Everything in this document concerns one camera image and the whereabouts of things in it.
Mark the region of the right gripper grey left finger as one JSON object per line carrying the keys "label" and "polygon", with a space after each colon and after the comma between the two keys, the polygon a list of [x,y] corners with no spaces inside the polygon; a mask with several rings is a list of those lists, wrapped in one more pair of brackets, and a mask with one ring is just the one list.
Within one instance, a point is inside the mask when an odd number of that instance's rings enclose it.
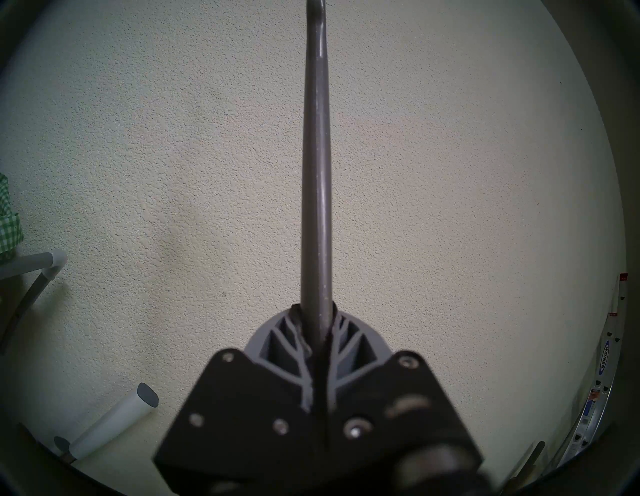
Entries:
{"label": "right gripper grey left finger", "polygon": [[153,462],[177,495],[324,495],[325,306],[217,352]]}

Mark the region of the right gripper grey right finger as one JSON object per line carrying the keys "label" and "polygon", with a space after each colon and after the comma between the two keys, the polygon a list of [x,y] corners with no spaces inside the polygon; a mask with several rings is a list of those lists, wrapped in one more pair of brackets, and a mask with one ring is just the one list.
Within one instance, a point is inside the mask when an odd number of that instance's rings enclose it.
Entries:
{"label": "right gripper grey right finger", "polygon": [[483,457],[425,359],[339,311],[323,335],[323,495],[493,495]]}

